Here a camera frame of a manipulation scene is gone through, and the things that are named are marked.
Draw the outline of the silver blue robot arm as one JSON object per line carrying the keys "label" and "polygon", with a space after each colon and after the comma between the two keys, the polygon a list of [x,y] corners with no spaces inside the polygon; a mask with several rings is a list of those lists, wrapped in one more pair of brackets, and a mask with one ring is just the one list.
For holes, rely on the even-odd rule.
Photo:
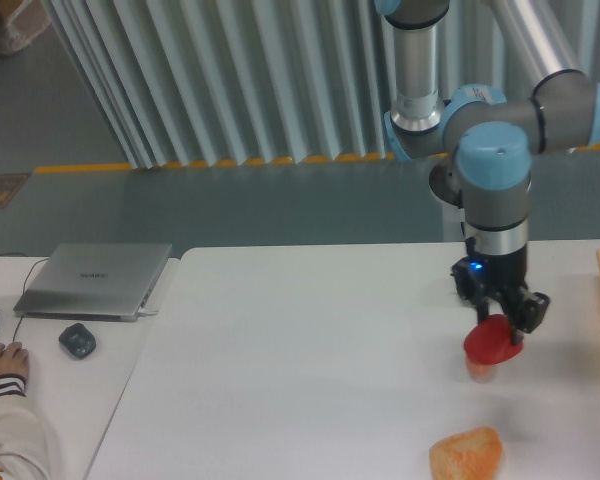
{"label": "silver blue robot arm", "polygon": [[396,94],[385,124],[392,150],[406,159],[446,153],[431,191],[461,215],[465,256],[452,266],[459,297],[489,322],[504,315],[507,345],[520,347],[550,300],[526,283],[528,191],[534,155],[600,143],[600,83],[581,70],[544,1],[493,1],[490,9],[524,62],[528,99],[510,101],[488,85],[466,85],[449,99],[438,89],[438,25],[445,1],[379,1],[395,32]]}

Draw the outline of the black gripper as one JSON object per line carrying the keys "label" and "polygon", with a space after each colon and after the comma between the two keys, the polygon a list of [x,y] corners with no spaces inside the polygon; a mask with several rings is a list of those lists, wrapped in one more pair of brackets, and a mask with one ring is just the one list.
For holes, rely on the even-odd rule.
{"label": "black gripper", "polygon": [[551,302],[546,294],[527,289],[526,271],[527,247],[506,255],[474,253],[451,267],[457,295],[475,310],[478,324],[489,315],[490,298],[504,302],[513,346],[542,323]]}

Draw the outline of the person's hand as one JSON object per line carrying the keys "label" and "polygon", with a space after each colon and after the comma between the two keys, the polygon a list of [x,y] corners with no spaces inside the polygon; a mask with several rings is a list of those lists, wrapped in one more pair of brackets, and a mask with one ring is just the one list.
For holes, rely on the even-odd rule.
{"label": "person's hand", "polygon": [[21,377],[27,382],[30,372],[29,352],[21,342],[0,343],[0,377]]}

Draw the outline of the forearm in cream sleeve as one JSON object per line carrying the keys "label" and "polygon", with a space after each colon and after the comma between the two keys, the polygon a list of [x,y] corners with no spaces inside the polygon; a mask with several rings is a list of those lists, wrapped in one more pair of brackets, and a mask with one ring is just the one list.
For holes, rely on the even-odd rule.
{"label": "forearm in cream sleeve", "polygon": [[49,479],[43,424],[21,375],[0,375],[0,479]]}

